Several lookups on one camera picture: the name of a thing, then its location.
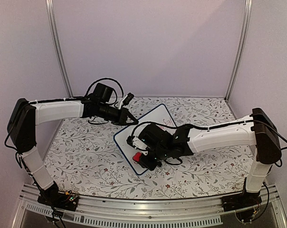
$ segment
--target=floral patterned surface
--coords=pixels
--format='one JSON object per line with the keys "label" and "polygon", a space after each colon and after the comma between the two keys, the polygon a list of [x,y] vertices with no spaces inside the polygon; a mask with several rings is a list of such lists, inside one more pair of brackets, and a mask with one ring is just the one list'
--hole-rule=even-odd
{"label": "floral patterned surface", "polygon": [[[140,117],[159,104],[167,106],[177,125],[203,126],[234,119],[225,101],[217,98],[135,98],[128,108]],[[211,196],[241,190],[253,161],[249,147],[230,146],[182,157],[180,166],[164,163],[137,176],[113,140],[123,127],[87,121],[65,119],[45,160],[62,190],[128,199]]]}

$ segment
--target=white board with blue border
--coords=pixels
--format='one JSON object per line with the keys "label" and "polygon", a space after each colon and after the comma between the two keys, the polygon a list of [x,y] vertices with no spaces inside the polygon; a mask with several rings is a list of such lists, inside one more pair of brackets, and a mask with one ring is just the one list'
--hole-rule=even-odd
{"label": "white board with blue border", "polygon": [[[164,104],[160,104],[159,106],[155,107],[154,109],[152,109],[151,111],[149,111],[148,113],[140,117],[138,121],[139,123],[142,123],[145,121],[152,121],[152,122],[164,124],[164,125],[171,126],[171,127],[176,127],[176,124],[172,116],[170,115],[167,107]],[[137,136],[146,126],[147,126],[146,124],[139,126],[136,129],[134,136]],[[122,154],[124,155],[124,157],[126,158],[126,160],[128,161],[129,165],[134,170],[134,172],[137,175],[143,175],[148,169],[141,167],[138,163],[136,163],[133,160],[133,156],[137,152],[140,152],[140,151],[134,149],[133,147],[128,145],[126,142],[126,139],[128,138],[128,136],[131,135],[132,130],[134,128],[135,128],[135,125],[128,126],[122,129],[121,131],[119,131],[118,133],[114,135],[114,141],[116,145],[118,146],[118,148],[120,149],[120,151],[122,152]],[[161,127],[161,128],[165,131],[168,131],[171,134],[175,132],[174,129],[169,129],[166,127]]]}

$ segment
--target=ventilation grille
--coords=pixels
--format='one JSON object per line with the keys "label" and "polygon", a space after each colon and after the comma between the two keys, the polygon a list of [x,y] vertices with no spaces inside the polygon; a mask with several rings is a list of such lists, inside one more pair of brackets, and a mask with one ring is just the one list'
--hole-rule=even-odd
{"label": "ventilation grille", "polygon": [[[27,203],[27,210],[36,212],[41,215],[49,216],[52,215],[52,209],[49,209],[45,206],[36,205],[34,203]],[[97,228],[203,228],[203,227],[212,227],[215,225],[223,224],[220,216],[214,216],[210,218],[202,218],[202,219],[192,219],[178,222],[122,222],[115,220],[105,220],[99,218],[93,218],[90,216],[81,216],[74,215],[72,220],[68,220],[68,222],[78,223],[88,226],[94,226]]]}

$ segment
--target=whiteboard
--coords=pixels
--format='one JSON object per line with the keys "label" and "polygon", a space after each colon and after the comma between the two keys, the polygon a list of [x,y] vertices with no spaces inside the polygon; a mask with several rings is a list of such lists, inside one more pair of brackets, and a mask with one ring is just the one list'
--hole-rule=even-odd
{"label": "whiteboard", "polygon": [[[159,106],[155,107],[150,112],[146,113],[144,116],[138,119],[138,121],[139,121],[139,124],[145,121],[152,121],[152,122],[164,124],[164,125],[171,126],[171,127],[176,127],[174,120],[172,119],[167,107],[164,104],[160,104]],[[147,124],[143,124],[139,126],[136,129],[134,136],[137,136],[146,126]],[[133,156],[137,152],[140,152],[140,151],[134,149],[133,147],[131,147],[130,145],[126,143],[126,139],[131,135],[134,128],[135,126],[133,125],[133,126],[128,126],[122,129],[116,135],[114,135],[114,141],[116,145],[118,146],[118,148],[120,149],[120,151],[123,153],[124,157],[127,159],[128,163],[130,164],[134,172],[137,175],[142,175],[148,169],[144,169],[132,159]],[[175,132],[174,129],[169,129],[166,127],[161,127],[161,128],[164,131],[167,131],[171,134],[174,134]]]}
{"label": "whiteboard", "polygon": [[84,95],[99,78],[112,77],[137,96],[225,96],[245,1],[56,0],[53,4],[74,95]]}

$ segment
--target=blue border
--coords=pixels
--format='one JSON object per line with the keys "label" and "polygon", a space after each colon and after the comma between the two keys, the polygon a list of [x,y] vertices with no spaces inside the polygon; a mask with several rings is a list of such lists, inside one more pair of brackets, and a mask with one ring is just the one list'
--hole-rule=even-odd
{"label": "blue border", "polygon": [[[174,119],[173,119],[173,117],[171,116],[171,114],[170,114],[170,112],[169,112],[169,110],[168,110],[168,108],[166,107],[165,104],[160,104],[160,105],[156,106],[154,109],[158,108],[158,107],[161,106],[161,105],[163,105],[163,106],[166,108],[166,110],[168,111],[168,113],[169,113],[171,119],[173,120],[173,123],[175,124],[175,126],[177,126],[176,123],[175,123],[175,121],[174,121]],[[141,116],[140,118],[138,118],[138,120],[140,120],[140,119],[143,118],[144,116],[148,115],[148,114],[149,114],[151,111],[153,111],[154,109],[150,110],[149,112],[147,112],[146,114],[144,114],[143,116]],[[122,132],[124,129],[120,130],[119,132],[117,132],[117,133],[113,136],[114,142],[116,143],[116,146],[119,148],[119,150],[121,151],[121,153],[123,154],[123,156],[124,156],[124,158],[127,160],[127,162],[129,163],[129,165],[131,166],[131,168],[133,169],[133,171],[136,173],[136,175],[141,176],[141,175],[143,175],[145,172],[147,172],[148,169],[146,169],[146,170],[145,170],[143,173],[141,173],[141,174],[137,173],[136,170],[134,169],[133,165],[129,162],[129,160],[128,160],[127,157],[125,156],[124,152],[122,151],[122,149],[121,149],[120,146],[118,145],[117,141],[115,140],[115,136],[116,136],[117,134],[119,134],[120,132]]]}

